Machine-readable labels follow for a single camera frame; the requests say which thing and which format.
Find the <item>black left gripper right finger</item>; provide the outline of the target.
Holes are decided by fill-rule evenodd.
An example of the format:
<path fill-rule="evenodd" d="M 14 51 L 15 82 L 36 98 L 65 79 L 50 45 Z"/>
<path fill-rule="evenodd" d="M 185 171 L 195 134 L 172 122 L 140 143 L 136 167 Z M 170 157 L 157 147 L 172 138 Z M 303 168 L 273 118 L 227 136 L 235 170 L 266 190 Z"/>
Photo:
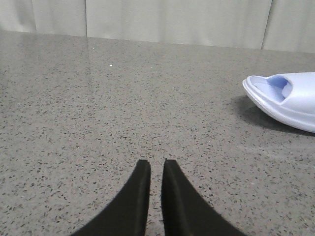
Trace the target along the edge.
<path fill-rule="evenodd" d="M 176 160 L 163 167 L 161 206 L 167 236 L 243 236 L 198 194 Z"/>

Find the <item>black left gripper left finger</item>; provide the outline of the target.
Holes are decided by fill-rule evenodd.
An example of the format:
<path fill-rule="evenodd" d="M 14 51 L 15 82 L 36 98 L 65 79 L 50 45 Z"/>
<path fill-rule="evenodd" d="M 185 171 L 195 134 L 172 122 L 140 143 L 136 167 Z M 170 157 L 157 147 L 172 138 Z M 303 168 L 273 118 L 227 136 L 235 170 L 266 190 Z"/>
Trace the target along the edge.
<path fill-rule="evenodd" d="M 136 163 L 131 176 L 115 198 L 74 236 L 144 236 L 149 209 L 151 167 Z"/>

